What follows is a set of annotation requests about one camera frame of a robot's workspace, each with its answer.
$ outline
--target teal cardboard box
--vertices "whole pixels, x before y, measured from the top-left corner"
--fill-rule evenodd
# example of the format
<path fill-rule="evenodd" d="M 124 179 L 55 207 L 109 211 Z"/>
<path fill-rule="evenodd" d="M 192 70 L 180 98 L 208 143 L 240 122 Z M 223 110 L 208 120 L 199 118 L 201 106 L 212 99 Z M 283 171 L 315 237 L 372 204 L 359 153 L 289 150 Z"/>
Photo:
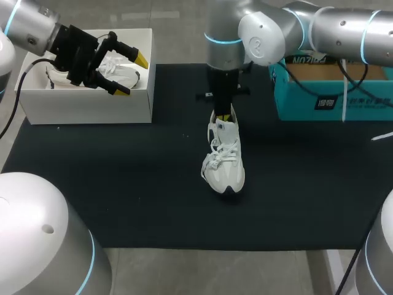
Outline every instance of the teal cardboard box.
<path fill-rule="evenodd" d="M 281 120 L 341 120 L 343 74 L 337 65 L 287 65 L 295 77 L 319 97 L 303 91 L 279 65 L 269 67 L 274 98 Z M 364 65 L 347 65 L 348 74 L 358 82 Z M 369 66 L 362 87 L 378 98 L 393 103 L 393 69 Z M 348 94 L 346 120 L 393 120 L 393 108 L 377 102 L 359 90 Z"/>

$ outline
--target white cable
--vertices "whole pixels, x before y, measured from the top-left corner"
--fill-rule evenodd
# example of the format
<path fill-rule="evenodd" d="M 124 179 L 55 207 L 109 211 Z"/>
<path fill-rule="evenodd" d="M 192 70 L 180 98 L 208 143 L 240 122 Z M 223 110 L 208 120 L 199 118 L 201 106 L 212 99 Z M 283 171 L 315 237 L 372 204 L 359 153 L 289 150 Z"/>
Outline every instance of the white cable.
<path fill-rule="evenodd" d="M 381 140 L 383 138 L 387 138 L 387 137 L 391 137 L 391 136 L 393 136 L 393 132 L 390 132 L 390 133 L 387 133 L 387 134 L 384 134 L 384 135 L 380 135 L 380 136 L 376 136 L 376 137 L 372 138 L 371 140 L 372 141 L 374 141 L 374 140 Z"/>
<path fill-rule="evenodd" d="M 346 60 L 342 60 L 343 68 L 346 71 Z M 343 97 L 343 113 L 341 115 L 341 119 L 343 122 L 345 122 L 346 118 L 346 102 L 347 102 L 347 96 L 348 96 L 348 80 L 346 76 L 344 75 L 344 97 Z"/>

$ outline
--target white shoe box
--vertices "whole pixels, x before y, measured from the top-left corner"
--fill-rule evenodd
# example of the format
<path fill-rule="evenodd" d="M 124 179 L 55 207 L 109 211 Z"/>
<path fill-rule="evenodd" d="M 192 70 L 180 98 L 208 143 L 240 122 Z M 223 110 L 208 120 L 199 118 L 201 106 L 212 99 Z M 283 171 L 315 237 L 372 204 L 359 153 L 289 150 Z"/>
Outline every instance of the white shoe box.
<path fill-rule="evenodd" d="M 105 90 L 85 87 L 48 88 L 48 63 L 38 63 L 25 78 L 20 103 L 29 122 L 38 124 L 121 124 L 151 123 L 155 83 L 155 45 L 151 29 L 95 29 L 86 30 L 94 37 L 113 31 L 118 40 L 138 48 L 149 62 L 149 69 L 132 64 L 124 58 L 122 65 L 130 66 L 141 74 L 141 79 L 130 96 L 110 95 Z M 115 51 L 106 56 L 121 57 Z M 28 53 L 19 79 L 32 61 L 41 57 Z"/>

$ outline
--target shoelace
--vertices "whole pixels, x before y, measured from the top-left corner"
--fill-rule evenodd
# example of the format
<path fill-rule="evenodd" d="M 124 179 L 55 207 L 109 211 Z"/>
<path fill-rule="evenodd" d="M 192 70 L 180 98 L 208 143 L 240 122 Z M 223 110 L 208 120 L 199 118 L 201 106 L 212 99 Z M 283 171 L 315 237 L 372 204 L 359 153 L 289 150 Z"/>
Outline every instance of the shoelace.
<path fill-rule="evenodd" d="M 204 177 L 204 171 L 207 168 L 211 168 L 217 170 L 221 162 L 234 162 L 236 161 L 236 153 L 238 151 L 238 142 L 237 138 L 233 144 L 225 145 L 220 144 L 217 147 L 217 150 L 214 149 L 214 145 L 217 143 L 217 138 L 214 138 L 210 144 L 211 154 L 207 154 L 205 160 L 202 164 L 201 176 L 204 180 L 208 181 Z"/>
<path fill-rule="evenodd" d="M 113 74 L 122 60 L 123 58 L 121 57 L 106 57 L 98 67 L 98 71 L 104 72 L 104 77 L 106 77 L 108 73 Z"/>

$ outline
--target black mat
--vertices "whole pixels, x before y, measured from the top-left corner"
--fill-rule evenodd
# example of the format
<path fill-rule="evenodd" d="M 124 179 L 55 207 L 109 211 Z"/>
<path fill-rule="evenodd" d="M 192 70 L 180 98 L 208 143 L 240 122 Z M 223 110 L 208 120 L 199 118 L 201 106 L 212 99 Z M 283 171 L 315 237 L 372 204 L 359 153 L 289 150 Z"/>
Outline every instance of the black mat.
<path fill-rule="evenodd" d="M 205 65 L 158 65 L 152 125 L 31 126 L 3 172 L 42 176 L 104 247 L 355 248 L 393 188 L 392 123 L 280 122 L 266 69 L 235 101 L 246 183 L 224 202 L 200 177 L 212 105 Z"/>

